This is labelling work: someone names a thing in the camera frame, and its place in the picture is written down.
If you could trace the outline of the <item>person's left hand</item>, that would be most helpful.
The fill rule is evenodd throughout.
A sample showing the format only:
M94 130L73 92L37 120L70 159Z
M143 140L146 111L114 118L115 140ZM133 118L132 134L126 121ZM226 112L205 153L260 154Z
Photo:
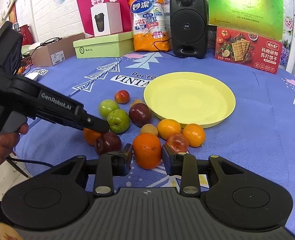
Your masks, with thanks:
M0 165L6 161L6 158L19 143L20 135L26 134L28 130L27 123L24 123L16 132L4 133L0 136Z

